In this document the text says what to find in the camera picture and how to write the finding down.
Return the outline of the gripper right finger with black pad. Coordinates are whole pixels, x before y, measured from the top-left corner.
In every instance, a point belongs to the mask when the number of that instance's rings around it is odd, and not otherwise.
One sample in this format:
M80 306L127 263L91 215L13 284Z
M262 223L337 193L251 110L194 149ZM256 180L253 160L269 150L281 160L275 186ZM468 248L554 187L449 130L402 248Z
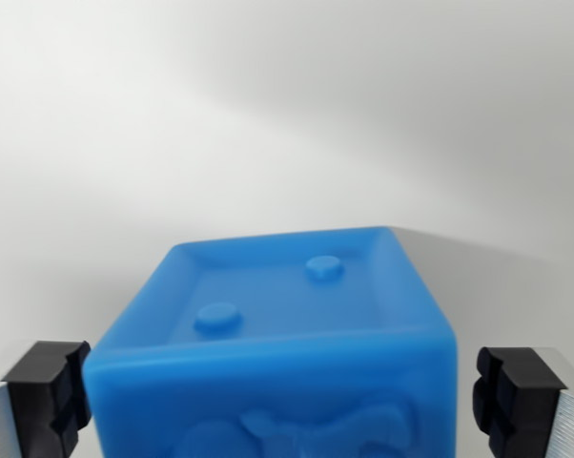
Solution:
M574 457L574 366L549 347L484 347L473 414L496 457Z

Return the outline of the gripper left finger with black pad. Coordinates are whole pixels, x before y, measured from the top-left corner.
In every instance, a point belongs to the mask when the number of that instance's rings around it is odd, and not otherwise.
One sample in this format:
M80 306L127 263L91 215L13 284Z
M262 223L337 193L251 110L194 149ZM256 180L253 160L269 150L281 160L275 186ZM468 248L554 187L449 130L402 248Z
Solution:
M0 457L70 457L92 417L86 341L36 341L0 379Z

